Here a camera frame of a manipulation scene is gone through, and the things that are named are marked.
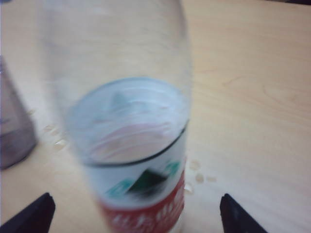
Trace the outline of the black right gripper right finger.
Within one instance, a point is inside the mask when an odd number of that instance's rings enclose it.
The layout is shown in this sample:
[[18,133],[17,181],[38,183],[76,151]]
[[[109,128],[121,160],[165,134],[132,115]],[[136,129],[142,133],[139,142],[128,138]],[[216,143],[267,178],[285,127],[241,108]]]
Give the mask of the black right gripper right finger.
[[224,233],[267,233],[229,194],[222,196],[220,212]]

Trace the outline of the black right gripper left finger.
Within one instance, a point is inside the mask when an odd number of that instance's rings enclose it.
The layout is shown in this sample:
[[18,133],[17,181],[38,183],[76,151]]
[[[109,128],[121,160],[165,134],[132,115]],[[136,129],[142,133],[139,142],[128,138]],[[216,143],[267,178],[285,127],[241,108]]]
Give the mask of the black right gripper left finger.
[[23,210],[5,222],[2,233],[47,233],[55,212],[55,202],[49,193],[44,193]]

